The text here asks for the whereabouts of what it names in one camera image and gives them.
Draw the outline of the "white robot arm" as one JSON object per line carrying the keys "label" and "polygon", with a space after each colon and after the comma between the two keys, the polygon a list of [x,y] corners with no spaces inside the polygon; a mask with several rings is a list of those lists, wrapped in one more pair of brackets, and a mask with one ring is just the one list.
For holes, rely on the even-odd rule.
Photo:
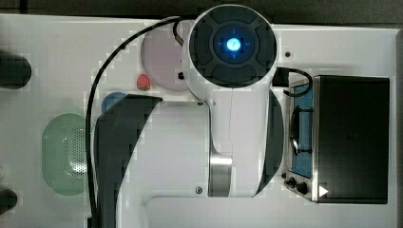
{"label": "white robot arm", "polygon": [[147,228],[155,198],[253,198],[281,163],[284,126],[272,86],[278,44],[253,9],[197,17],[182,45],[190,102],[128,94],[96,123],[94,228]]}

